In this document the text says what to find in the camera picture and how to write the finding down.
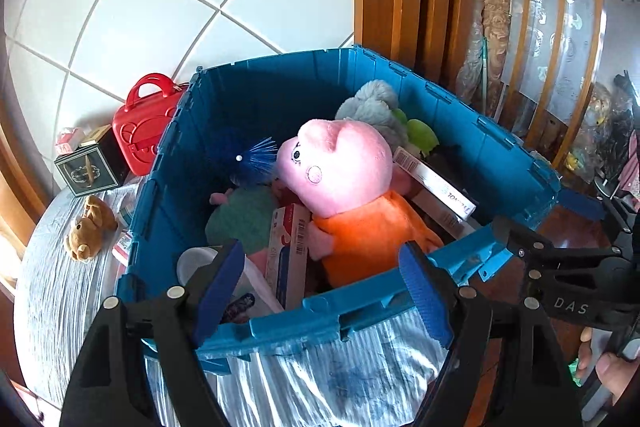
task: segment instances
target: gray plush toy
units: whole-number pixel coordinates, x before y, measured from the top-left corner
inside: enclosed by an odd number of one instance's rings
[[[372,80],[362,86],[356,96],[345,100],[335,120],[356,120],[375,128],[395,152],[398,146],[406,147],[408,138],[405,123],[394,110],[398,110],[398,96],[389,84],[382,80]]]

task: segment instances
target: orange dress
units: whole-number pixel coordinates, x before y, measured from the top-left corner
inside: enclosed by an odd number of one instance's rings
[[[333,253],[322,259],[334,288],[397,267],[398,251],[406,241],[416,241],[428,253],[443,246],[411,205],[392,190],[359,208],[314,217],[313,222],[334,237]]]

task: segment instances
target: yellow toy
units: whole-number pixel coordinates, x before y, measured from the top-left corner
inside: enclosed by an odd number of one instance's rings
[[[69,235],[65,237],[65,250],[74,261],[91,259],[102,248],[102,232],[115,232],[117,227],[107,204],[95,196],[87,196],[82,216],[71,225]]]

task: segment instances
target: storage bin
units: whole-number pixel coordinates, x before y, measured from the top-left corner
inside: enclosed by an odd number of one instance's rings
[[[556,201],[557,174],[513,135],[440,86],[360,46],[255,58],[198,68],[191,79],[143,187],[131,227],[130,264],[118,282],[118,295],[138,301],[161,294],[178,283],[180,254],[206,245],[209,195],[230,185],[204,155],[216,130],[233,126],[256,140],[271,136],[281,143],[310,118],[332,120],[338,106],[373,79],[393,86],[408,118],[428,123],[442,144],[460,146],[465,187],[479,203],[474,217],[480,223],[502,214],[528,227],[540,224]],[[431,255],[458,284],[476,271],[488,279],[509,257],[488,226]],[[246,358],[252,351],[287,354],[336,338],[347,341],[353,331],[412,305],[395,269],[305,299],[294,311],[221,325],[198,357],[207,369],[225,374],[225,357]]]

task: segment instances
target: plush toy eye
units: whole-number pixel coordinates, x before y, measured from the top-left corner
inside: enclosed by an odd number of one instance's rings
[[[300,142],[296,143],[291,152],[291,159],[294,163],[300,165]]]

